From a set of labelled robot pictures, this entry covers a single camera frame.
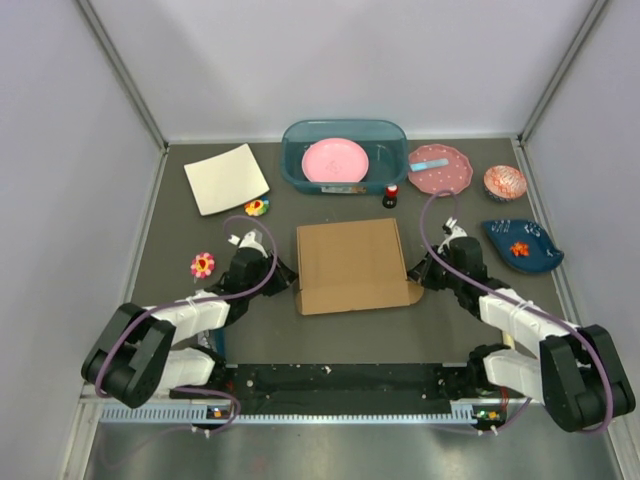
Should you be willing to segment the brown cardboard box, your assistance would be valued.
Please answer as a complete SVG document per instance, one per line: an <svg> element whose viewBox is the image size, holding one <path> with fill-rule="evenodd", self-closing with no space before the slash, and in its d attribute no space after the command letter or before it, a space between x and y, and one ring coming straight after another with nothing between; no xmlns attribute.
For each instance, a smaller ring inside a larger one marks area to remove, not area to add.
<svg viewBox="0 0 640 480"><path fill-rule="evenodd" d="M407 307L424 294L408 278L394 218L300 226L297 256L302 315Z"/></svg>

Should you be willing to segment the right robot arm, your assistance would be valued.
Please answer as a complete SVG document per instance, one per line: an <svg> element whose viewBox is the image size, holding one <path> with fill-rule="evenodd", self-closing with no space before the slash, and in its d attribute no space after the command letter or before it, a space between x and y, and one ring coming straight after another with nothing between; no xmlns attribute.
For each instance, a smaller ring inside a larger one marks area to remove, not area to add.
<svg viewBox="0 0 640 480"><path fill-rule="evenodd" d="M466 372L474 393L487 396L507 387L543 405L566 432L599 432L635 410L636 397L609 332L559 319L490 276L477 239L462 236L429 246L407 276L427 290L451 291L462 309L524 347L523 353L502 344L477 348L476 364Z"/></svg>

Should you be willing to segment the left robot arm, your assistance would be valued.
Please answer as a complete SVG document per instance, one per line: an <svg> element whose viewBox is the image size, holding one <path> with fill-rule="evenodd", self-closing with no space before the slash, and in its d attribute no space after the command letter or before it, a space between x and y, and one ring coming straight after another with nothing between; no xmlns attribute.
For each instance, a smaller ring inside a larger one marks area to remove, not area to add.
<svg viewBox="0 0 640 480"><path fill-rule="evenodd" d="M214 284L190 297L156 307L120 305L85 358L81 376L98 395L130 408L180 387L216 396L227 382L223 357L202 346L174 346L232 325L253 298L277 295L297 278L273 252L241 247Z"/></svg>

